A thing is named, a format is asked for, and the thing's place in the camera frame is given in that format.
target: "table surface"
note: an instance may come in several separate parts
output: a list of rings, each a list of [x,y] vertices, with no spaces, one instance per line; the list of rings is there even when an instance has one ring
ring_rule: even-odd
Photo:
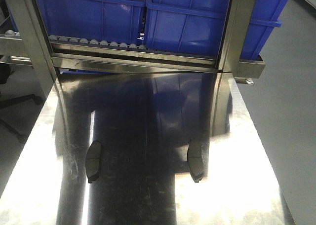
[[[293,224],[233,78],[226,132],[211,135],[216,78],[62,75],[0,198],[0,225]],[[89,184],[96,140],[100,177]],[[199,183],[187,163],[192,141]]]

